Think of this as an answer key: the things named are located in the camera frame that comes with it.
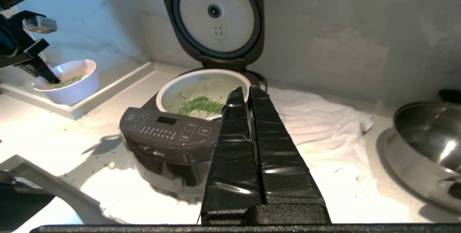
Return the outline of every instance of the wall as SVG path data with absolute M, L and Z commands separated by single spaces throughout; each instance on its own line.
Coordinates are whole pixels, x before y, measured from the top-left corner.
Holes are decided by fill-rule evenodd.
M 198 66 L 163 0 L 141 0 L 155 61 Z M 461 0 L 265 0 L 265 49 L 252 69 L 271 84 L 386 105 L 461 89 Z
M 51 34 L 34 33 L 45 38 L 50 46 L 44 51 L 51 66 L 76 59 L 92 59 L 102 89 L 122 76 L 148 62 L 136 0 L 25 0 L 20 10 L 42 13 L 57 21 L 58 31 Z M 7 71 L 22 74 L 18 68 Z M 30 90 L 32 77 L 17 75 L 15 79 L 2 76 L 0 82 Z

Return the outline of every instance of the rice cooker lid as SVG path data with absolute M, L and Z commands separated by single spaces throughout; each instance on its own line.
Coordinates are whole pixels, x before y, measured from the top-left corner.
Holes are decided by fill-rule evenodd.
M 179 31 L 202 54 L 235 59 L 259 39 L 261 13 L 256 0 L 173 0 L 172 7 Z

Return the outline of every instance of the white countertop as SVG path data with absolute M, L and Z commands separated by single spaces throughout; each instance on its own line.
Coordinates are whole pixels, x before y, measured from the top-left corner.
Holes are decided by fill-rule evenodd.
M 117 187 L 122 183 L 118 174 L 130 166 L 118 128 L 120 117 L 128 107 L 142 106 L 179 72 L 154 71 L 77 121 L 0 95 L 0 162 L 18 154 L 94 199 L 104 199 L 101 189 Z M 387 174 L 376 142 L 392 121 L 375 117 L 374 122 L 364 139 L 379 192 L 408 205 L 409 223 L 460 222 L 456 215 L 414 197 Z

